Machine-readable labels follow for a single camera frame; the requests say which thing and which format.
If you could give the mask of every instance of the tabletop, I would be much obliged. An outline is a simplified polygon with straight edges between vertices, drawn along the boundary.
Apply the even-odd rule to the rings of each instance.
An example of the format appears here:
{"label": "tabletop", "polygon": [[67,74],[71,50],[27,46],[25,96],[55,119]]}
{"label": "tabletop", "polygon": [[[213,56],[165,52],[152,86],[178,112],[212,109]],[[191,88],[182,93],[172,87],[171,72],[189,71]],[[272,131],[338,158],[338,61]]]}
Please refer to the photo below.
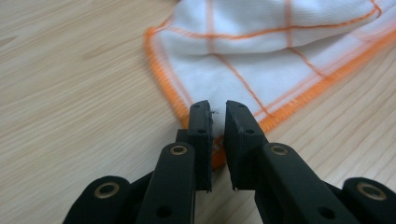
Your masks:
{"label": "tabletop", "polygon": [[[149,173],[180,124],[149,70],[143,34],[177,1],[0,3],[0,218],[62,223],[96,178]],[[396,48],[376,55],[267,134],[323,180],[396,190]],[[227,167],[197,192],[195,223],[260,223]]]}

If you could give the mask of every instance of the white cloth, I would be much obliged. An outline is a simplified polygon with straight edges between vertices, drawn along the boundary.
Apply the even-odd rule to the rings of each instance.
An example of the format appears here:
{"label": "white cloth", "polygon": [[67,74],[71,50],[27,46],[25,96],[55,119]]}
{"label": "white cloth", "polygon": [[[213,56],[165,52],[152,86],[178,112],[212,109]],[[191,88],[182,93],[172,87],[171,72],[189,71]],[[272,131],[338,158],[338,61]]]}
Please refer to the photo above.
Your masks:
{"label": "white cloth", "polygon": [[183,126],[208,100],[221,137],[227,100],[267,132],[395,40],[396,0],[182,0],[146,49]]}

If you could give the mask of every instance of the wooden table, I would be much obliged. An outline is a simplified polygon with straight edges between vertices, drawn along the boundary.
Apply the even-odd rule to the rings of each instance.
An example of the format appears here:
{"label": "wooden table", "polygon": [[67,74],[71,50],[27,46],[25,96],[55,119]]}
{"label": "wooden table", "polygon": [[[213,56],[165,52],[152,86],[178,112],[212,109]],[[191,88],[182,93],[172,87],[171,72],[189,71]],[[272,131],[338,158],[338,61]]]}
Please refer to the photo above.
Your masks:
{"label": "wooden table", "polygon": [[[61,223],[94,179],[153,170],[179,123],[145,60],[142,35],[177,1],[0,3],[0,218]],[[341,187],[366,176],[396,190],[396,48],[267,134]],[[196,223],[260,223],[227,168],[197,193]]]}

